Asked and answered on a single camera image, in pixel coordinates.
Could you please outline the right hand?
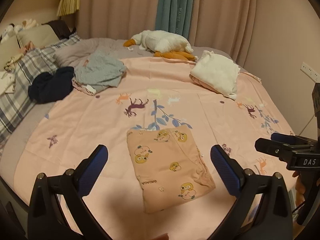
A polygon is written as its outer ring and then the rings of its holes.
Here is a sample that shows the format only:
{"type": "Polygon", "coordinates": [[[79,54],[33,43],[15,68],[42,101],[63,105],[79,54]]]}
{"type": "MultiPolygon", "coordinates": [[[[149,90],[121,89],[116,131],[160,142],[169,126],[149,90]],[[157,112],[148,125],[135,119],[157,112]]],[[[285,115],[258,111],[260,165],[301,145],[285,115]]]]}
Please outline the right hand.
{"type": "Polygon", "coordinates": [[[305,193],[305,186],[303,185],[300,177],[300,172],[295,171],[293,173],[293,178],[297,178],[296,180],[296,185],[295,185],[295,190],[296,190],[296,206],[300,206],[305,198],[304,198],[304,193],[305,193]]]}

